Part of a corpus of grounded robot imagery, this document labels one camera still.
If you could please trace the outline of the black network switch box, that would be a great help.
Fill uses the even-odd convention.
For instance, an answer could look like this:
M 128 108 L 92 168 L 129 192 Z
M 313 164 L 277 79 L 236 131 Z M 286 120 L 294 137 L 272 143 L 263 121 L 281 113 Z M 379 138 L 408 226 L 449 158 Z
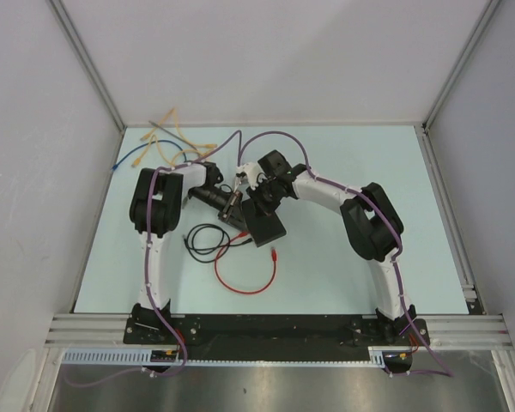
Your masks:
M 251 235 L 256 247 L 267 245 L 287 234 L 286 228 L 275 212 L 266 215 L 258 210 L 251 199 L 242 202 L 241 210 L 247 232 Z

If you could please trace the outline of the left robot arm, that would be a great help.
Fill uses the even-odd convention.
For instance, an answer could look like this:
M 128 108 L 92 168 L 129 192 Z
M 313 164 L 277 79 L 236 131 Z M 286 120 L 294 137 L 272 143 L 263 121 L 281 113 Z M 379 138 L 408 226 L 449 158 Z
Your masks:
M 234 193 L 221 188 L 223 175 L 213 162 L 192 163 L 173 171 L 144 168 L 136 182 L 129 217 L 142 241 L 144 281 L 137 304 L 153 312 L 171 301 L 166 249 L 177 228 L 183 203 L 192 197 L 218 211 L 218 218 L 241 231 L 245 222 Z

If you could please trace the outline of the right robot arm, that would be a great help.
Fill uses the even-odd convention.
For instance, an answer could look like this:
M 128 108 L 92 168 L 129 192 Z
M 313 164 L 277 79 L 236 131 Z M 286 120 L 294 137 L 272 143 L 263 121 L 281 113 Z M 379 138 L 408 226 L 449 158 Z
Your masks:
M 284 198 L 315 203 L 339 214 L 354 252 L 377 264 L 373 281 L 380 337 L 389 344 L 399 344 L 409 335 L 415 307 L 403 296 L 400 271 L 391 269 L 400 253 L 404 227 L 381 185 L 371 183 L 354 189 L 322 179 L 304 164 L 291 166 L 276 150 L 256 162 L 237 166 L 236 179 L 248 185 L 248 198 L 241 210 L 246 231 L 256 246 L 287 234 L 276 214 Z

